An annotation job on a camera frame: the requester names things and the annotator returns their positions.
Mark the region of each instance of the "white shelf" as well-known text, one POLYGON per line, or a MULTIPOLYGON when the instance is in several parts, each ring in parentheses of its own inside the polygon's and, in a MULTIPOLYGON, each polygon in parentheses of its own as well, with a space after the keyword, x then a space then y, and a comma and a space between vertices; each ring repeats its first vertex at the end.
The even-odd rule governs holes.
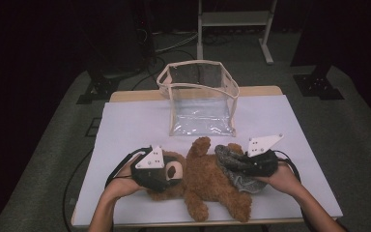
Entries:
POLYGON ((202 13, 202 26, 267 25, 270 11, 202 13))

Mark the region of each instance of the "human hand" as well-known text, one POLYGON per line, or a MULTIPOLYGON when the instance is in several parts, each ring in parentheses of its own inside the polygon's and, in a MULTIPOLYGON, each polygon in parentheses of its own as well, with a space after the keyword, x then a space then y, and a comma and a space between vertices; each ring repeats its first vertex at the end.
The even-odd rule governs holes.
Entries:
POLYGON ((270 177, 255 177, 255 179, 292 196, 303 189, 303 185, 294 175, 289 165, 282 161, 278 163, 278 169, 270 177))
POLYGON ((133 179, 131 179, 131 164, 138 158, 136 156, 126 163, 123 168, 119 171, 114 178, 106 187, 103 195, 108 198, 121 198, 127 195, 131 195, 139 190, 145 189, 139 186, 133 179))

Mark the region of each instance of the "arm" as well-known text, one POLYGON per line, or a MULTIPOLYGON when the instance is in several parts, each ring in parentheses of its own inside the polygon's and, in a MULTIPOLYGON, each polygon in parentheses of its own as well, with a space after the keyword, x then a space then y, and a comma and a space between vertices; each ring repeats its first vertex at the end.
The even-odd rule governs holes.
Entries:
POLYGON ((279 163, 276 172, 270 177, 256 177, 257 180, 270 184, 274 189, 294 197, 302 207, 309 222, 317 231, 345 231, 319 204, 312 194, 298 181, 291 168, 279 163))
MULTIPOLYGON (((130 165, 135 159, 128 162, 117 176, 129 176, 131 174, 130 165)), ((110 182, 104 192, 101 194, 98 206, 89 225, 89 232, 108 232, 113 222, 114 206, 117 200, 123 196, 135 193, 144 189, 128 178, 116 178, 110 182)))

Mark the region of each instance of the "shelf leg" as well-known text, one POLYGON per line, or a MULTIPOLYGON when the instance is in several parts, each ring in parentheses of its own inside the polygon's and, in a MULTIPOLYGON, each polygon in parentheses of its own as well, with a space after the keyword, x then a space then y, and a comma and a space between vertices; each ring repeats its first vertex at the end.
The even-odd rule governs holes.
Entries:
POLYGON ((268 15, 267 26, 265 27, 264 38, 259 39, 261 50, 263 51, 265 60, 266 60, 268 65, 273 64, 273 60, 272 60, 270 51, 268 50, 267 42, 268 42, 268 36, 270 35, 270 30, 271 30, 271 26, 272 26, 272 21, 273 21, 273 15, 274 15, 274 12, 275 12, 276 2, 277 2, 277 0, 272 1, 270 14, 268 15))

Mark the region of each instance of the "hand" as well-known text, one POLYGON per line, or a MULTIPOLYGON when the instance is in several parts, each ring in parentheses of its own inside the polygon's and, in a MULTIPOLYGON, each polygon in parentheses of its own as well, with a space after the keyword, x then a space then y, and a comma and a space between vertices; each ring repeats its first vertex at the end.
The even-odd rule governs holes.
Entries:
POLYGON ((113 179, 103 192, 103 195, 107 198, 121 198, 127 195, 131 195, 139 190, 145 189, 139 186, 133 179, 131 179, 131 164, 138 158, 126 163, 123 168, 117 174, 117 178, 113 179))
POLYGON ((289 165, 282 161, 278 163, 278 169, 270 177, 255 177, 255 179, 292 196, 303 188, 289 165))
POLYGON ((123 196, 145 189, 137 185, 131 178, 126 177, 131 175, 130 166, 137 158, 138 156, 126 163, 117 174, 118 177, 122 178, 115 178, 112 180, 103 191, 89 225, 90 232, 110 231, 110 226, 113 222, 114 207, 117 200, 123 196))

